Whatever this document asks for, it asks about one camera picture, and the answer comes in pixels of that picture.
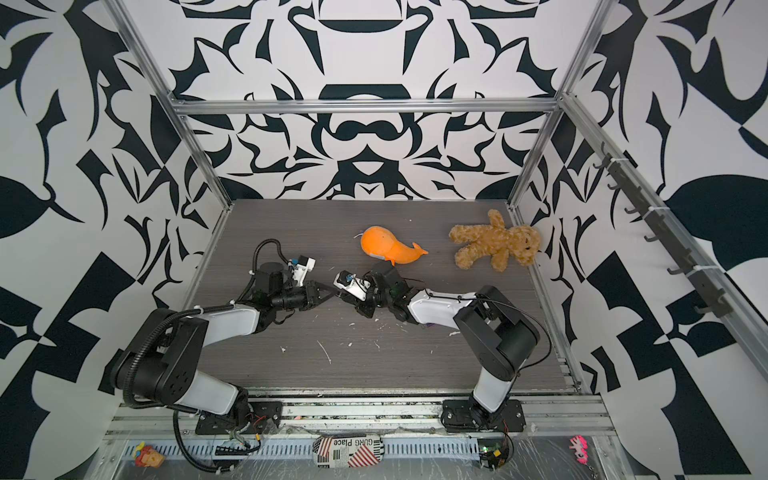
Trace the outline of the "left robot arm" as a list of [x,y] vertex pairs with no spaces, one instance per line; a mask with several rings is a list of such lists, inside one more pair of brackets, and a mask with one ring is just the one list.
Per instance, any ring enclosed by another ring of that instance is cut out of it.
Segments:
[[278,314],[311,310],[338,290],[306,276],[315,260],[287,258],[273,238],[255,249],[240,295],[218,306],[152,311],[127,348],[109,364],[109,381],[133,409],[164,407],[225,416],[245,407],[242,388],[198,369],[205,347],[264,331]]

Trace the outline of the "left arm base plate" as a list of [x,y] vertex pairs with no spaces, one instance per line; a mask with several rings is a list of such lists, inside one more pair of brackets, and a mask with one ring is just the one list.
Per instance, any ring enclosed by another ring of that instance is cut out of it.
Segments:
[[271,434],[279,430],[283,403],[255,401],[237,404],[225,415],[203,414],[195,427],[197,435]]

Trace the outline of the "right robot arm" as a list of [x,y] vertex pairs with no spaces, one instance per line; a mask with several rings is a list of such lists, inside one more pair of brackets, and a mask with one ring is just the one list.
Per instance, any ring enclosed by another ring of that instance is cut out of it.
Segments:
[[495,429],[503,421],[509,393],[541,339],[535,320],[495,287],[448,294],[419,288],[397,269],[380,262],[359,277],[338,275],[340,297],[366,317],[386,308],[399,321],[437,325],[458,331],[481,365],[466,401],[445,407],[441,422],[450,431]]

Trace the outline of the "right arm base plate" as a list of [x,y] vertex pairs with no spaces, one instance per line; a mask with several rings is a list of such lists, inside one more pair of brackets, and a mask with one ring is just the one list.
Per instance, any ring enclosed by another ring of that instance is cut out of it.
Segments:
[[527,425],[521,402],[513,399],[494,412],[473,398],[444,400],[439,420],[449,433],[522,432]]

